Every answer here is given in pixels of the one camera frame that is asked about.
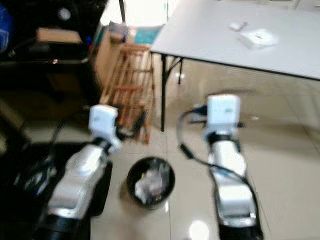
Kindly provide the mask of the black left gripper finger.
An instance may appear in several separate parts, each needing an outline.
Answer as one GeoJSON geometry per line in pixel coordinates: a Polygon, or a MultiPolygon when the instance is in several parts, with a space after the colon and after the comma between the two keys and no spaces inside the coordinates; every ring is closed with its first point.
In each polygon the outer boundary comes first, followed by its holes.
{"type": "Polygon", "coordinates": [[[135,135],[137,137],[150,137],[150,112],[142,110],[135,121],[135,135]]]}

